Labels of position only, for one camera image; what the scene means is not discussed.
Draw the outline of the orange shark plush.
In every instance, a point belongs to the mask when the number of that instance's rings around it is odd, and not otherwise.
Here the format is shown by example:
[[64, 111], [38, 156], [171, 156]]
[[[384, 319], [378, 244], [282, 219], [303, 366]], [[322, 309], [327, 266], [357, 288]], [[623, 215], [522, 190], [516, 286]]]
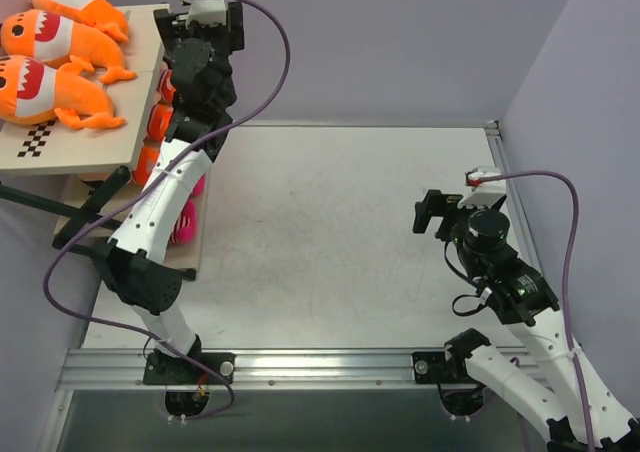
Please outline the orange shark plush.
[[128, 20], [107, 0], [30, 0], [34, 8], [57, 13], [93, 27], [116, 42], [129, 41]]
[[18, 125], [58, 120], [71, 129], [115, 129], [118, 117], [107, 92], [67, 63], [55, 69], [22, 55], [1, 58], [1, 119]]
[[10, 55], [34, 58], [51, 67], [73, 63], [93, 72], [104, 70], [100, 81], [133, 80], [120, 46], [105, 33], [53, 12], [40, 9], [14, 14], [1, 24], [1, 45]]

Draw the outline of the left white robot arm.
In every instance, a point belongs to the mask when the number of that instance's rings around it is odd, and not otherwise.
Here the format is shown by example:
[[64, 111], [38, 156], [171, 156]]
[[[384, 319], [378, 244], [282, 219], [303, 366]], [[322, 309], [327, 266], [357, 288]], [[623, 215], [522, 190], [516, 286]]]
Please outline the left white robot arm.
[[206, 134], [232, 122], [227, 110], [237, 100], [230, 55], [244, 47], [240, 3], [196, 19], [162, 9], [154, 13], [169, 53], [175, 89], [172, 115], [143, 199], [121, 226], [97, 246], [94, 263], [106, 287], [131, 306], [154, 336], [159, 360], [180, 383], [202, 371], [201, 343], [187, 325], [176, 300], [183, 277], [164, 264], [175, 225], [198, 181], [226, 140], [224, 134], [199, 144]]

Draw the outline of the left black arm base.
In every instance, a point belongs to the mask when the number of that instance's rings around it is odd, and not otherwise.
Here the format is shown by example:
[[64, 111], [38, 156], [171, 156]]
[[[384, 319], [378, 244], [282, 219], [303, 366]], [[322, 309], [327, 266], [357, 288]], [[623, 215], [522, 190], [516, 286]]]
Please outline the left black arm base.
[[189, 353], [202, 367], [170, 357], [154, 350], [146, 356], [142, 383], [161, 386], [161, 402], [169, 421], [185, 425], [230, 409], [235, 402], [231, 389], [236, 355], [224, 352], [202, 352], [195, 348]]

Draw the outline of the white pink glasses plush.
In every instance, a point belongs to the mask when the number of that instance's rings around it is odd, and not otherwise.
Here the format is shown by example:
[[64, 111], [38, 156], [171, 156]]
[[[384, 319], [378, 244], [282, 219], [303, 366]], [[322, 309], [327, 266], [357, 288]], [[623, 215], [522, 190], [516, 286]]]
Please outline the white pink glasses plush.
[[169, 245], [186, 245], [190, 243], [197, 232], [197, 210], [194, 202], [188, 200], [169, 236]]
[[204, 191], [205, 185], [206, 185], [206, 176], [202, 175], [200, 179], [197, 181], [196, 185], [194, 186], [191, 196], [192, 197], [199, 196]]

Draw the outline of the black haired doll plush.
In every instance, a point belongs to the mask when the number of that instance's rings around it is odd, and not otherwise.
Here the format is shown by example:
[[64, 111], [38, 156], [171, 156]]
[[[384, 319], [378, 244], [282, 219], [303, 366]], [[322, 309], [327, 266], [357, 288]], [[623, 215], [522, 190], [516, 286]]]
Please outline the black haired doll plush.
[[140, 151], [136, 168], [132, 172], [132, 181], [144, 186], [151, 176], [159, 158], [159, 149], [152, 146], [143, 146]]
[[146, 134], [150, 140], [162, 141], [169, 127], [173, 108], [163, 103], [155, 104], [149, 114]]
[[175, 87], [172, 83], [172, 70], [165, 69], [161, 72], [157, 88], [163, 102], [171, 103], [175, 94]]

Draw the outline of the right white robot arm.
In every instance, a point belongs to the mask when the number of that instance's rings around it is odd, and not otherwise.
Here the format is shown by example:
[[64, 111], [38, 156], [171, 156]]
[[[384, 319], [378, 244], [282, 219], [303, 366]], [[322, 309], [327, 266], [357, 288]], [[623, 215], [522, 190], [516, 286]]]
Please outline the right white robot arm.
[[456, 380], [491, 389], [542, 437], [550, 451], [636, 451], [639, 420], [610, 392], [566, 330], [558, 298], [540, 272], [523, 261], [507, 237], [503, 192], [482, 205], [427, 191], [414, 206], [413, 231], [439, 218], [436, 238], [453, 246], [482, 310], [490, 309], [522, 344], [546, 382], [540, 384], [503, 356], [476, 329], [444, 346], [443, 367]]

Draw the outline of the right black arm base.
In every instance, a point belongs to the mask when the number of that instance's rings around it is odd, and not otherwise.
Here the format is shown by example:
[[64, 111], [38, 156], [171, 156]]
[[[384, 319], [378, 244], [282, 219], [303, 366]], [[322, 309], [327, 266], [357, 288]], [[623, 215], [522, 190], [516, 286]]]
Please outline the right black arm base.
[[414, 382], [434, 385], [440, 405], [453, 422], [470, 423], [490, 401], [488, 388], [473, 379], [465, 360], [490, 340], [476, 329], [467, 329], [438, 351], [416, 351], [411, 355]]

